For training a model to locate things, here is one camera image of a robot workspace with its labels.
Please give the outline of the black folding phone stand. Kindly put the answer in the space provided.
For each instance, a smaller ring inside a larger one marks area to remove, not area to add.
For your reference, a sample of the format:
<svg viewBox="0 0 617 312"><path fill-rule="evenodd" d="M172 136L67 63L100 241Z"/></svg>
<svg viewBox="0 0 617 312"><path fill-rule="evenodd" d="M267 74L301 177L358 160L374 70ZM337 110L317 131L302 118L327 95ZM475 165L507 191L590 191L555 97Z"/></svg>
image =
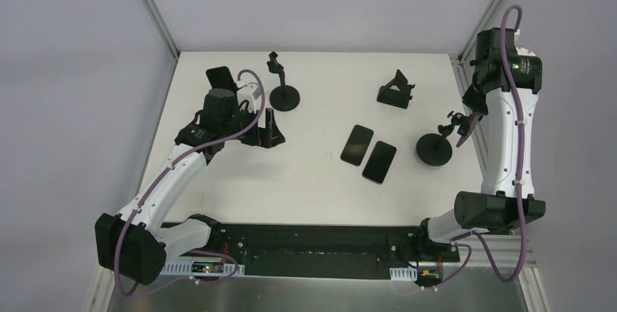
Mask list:
<svg viewBox="0 0 617 312"><path fill-rule="evenodd" d="M412 100L414 84L410 84L406 76L397 69L394 78L380 87L376 101L395 108L407 109Z"/></svg>

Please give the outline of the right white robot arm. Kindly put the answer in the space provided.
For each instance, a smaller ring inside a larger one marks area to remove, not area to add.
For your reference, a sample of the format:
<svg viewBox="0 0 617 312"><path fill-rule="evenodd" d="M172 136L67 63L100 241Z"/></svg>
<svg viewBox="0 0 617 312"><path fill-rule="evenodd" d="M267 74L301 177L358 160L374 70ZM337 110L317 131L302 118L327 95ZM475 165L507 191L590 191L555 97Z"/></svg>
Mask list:
<svg viewBox="0 0 617 312"><path fill-rule="evenodd" d="M545 214L546 204L536 199L530 174L543 64L532 52L516 47L514 30L506 29L505 35L507 64L502 61L499 28L477 35L472 83L463 95L472 114L453 117L463 139L476 124L485 131L487 157L480 190L459 192L452 210L421 222L413 241L414 254L421 260L433 260L443 246L471 231L502 234Z"/></svg>

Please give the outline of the black round-base phone stand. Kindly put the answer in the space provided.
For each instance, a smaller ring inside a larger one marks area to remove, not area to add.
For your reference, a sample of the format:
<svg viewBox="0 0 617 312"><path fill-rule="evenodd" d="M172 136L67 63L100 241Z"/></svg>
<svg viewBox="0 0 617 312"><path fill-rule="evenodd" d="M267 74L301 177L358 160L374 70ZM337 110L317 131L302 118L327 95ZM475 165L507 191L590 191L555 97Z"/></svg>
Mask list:
<svg viewBox="0 0 617 312"><path fill-rule="evenodd" d="M279 77L279 86L271 91L269 100L273 109L288 112L298 107L300 94L296 88L286 84L284 66L279 63L277 58L278 54L271 52L266 63L268 71L277 74Z"/></svg>

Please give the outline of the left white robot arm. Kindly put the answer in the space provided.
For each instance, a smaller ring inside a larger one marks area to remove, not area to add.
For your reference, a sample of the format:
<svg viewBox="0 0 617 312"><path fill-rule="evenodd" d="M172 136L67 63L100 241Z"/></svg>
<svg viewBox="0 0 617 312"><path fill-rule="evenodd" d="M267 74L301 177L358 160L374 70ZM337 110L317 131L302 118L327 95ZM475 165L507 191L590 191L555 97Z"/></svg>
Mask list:
<svg viewBox="0 0 617 312"><path fill-rule="evenodd" d="M166 263L193 249L205 257L219 253L222 238L211 231L214 220L192 215L171 228L164 228L163 222L184 189L227 140L261 148L284 142L273 109L261 102L257 83L211 89L202 109L174 139L157 176L117 214L104 213L97 219L99 265L147 285Z"/></svg>

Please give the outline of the black phone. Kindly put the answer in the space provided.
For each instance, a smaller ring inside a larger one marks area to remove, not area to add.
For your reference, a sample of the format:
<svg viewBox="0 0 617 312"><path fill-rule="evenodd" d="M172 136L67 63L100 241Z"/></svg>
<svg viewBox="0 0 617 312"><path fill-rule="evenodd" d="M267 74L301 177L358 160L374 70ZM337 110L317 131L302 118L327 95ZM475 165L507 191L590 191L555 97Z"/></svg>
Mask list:
<svg viewBox="0 0 617 312"><path fill-rule="evenodd" d="M358 124L354 125L341 152L341 160L358 167L365 157L373 136L374 131L372 129Z"/></svg>
<svg viewBox="0 0 617 312"><path fill-rule="evenodd" d="M237 93L238 86L228 66L209 68L205 71L205 75L213 89L227 89L234 94Z"/></svg>

